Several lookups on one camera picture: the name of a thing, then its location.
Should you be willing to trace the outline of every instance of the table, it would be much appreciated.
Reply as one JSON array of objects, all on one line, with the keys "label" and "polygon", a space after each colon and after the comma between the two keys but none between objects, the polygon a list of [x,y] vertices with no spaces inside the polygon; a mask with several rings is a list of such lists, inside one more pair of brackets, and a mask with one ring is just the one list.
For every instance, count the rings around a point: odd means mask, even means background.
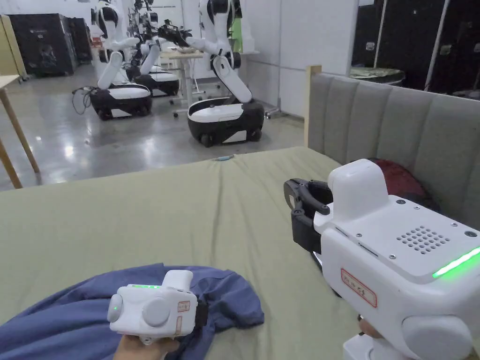
[{"label": "table", "polygon": [[[10,118],[10,121],[12,122],[12,126],[15,129],[15,132],[17,133],[20,143],[22,144],[25,150],[27,158],[30,161],[30,164],[32,164],[32,168],[34,172],[39,173],[40,169],[38,168],[38,165],[32,154],[32,150],[30,150],[30,146],[28,145],[27,139],[25,138],[25,134],[22,130],[22,127],[20,126],[20,123],[18,122],[15,112],[13,111],[12,105],[10,104],[10,100],[8,99],[7,91],[5,90],[5,87],[8,84],[14,82],[18,78],[19,78],[18,75],[0,76],[0,100],[3,106],[5,107],[5,111],[7,112],[8,117]],[[5,170],[7,170],[7,174],[10,177],[10,180],[12,181],[13,186],[16,189],[21,189],[22,183],[18,179],[17,173],[13,168],[12,162],[8,157],[7,151],[5,150],[5,147],[3,146],[1,139],[0,139],[0,159],[3,163],[3,166],[5,167]]]},{"label": "table", "polygon": [[175,113],[186,112],[188,108],[193,104],[192,93],[192,77],[190,75],[190,59],[201,59],[204,57],[204,53],[196,51],[193,53],[181,53],[178,51],[163,51],[160,53],[160,58],[179,60],[180,61],[180,74],[181,74],[181,92],[183,99],[187,100],[188,107],[186,110],[175,111]]}]

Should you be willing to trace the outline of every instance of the red label sticker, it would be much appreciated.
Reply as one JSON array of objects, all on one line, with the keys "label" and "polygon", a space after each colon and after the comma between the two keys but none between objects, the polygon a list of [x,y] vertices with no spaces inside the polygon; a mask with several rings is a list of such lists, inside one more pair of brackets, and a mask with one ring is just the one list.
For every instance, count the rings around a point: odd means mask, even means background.
[{"label": "red label sticker", "polygon": [[177,318],[177,327],[175,329],[175,335],[181,334],[181,316]]},{"label": "red label sticker", "polygon": [[355,276],[350,274],[347,270],[342,269],[342,281],[350,289],[359,294],[365,301],[367,301],[374,308],[377,307],[377,294],[371,291],[368,286],[364,285]]},{"label": "red label sticker", "polygon": [[190,310],[190,301],[180,301],[178,312],[185,312]]}]

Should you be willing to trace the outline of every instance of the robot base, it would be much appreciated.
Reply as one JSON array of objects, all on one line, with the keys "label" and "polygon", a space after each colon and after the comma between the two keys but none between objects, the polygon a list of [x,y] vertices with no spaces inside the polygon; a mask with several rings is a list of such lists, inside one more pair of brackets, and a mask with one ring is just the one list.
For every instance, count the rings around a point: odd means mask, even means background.
[{"label": "robot base", "polygon": [[343,344],[343,360],[408,360],[386,340],[357,335]]},{"label": "robot base", "polygon": [[238,100],[226,105],[228,97],[203,100],[188,110],[188,125],[195,139],[205,147],[228,142],[244,132],[238,141],[259,141],[264,124],[264,107],[256,102],[242,104]]},{"label": "robot base", "polygon": [[150,73],[135,78],[135,83],[146,86],[153,97],[177,96],[180,89],[180,81],[169,72]]},{"label": "robot base", "polygon": [[146,116],[152,111],[150,91],[141,85],[112,86],[96,89],[90,94],[92,106],[103,120],[126,116]]}]

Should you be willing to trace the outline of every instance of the mattress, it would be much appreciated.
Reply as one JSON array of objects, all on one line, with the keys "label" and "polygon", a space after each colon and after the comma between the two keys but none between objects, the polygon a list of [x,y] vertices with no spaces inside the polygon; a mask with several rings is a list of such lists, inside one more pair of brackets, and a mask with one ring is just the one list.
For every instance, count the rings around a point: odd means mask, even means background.
[{"label": "mattress", "polygon": [[341,359],[357,314],[292,241],[283,196],[337,166],[296,147],[0,193],[0,320],[103,272],[205,265],[245,277],[265,312],[218,334],[208,359]]}]

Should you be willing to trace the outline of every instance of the finger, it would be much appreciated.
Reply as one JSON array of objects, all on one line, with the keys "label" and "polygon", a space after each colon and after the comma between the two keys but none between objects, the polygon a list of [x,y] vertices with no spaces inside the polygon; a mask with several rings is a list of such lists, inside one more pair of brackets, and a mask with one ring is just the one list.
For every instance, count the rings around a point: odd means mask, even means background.
[{"label": "finger", "polygon": [[360,330],[374,339],[381,339],[383,336],[365,319],[360,320]]}]

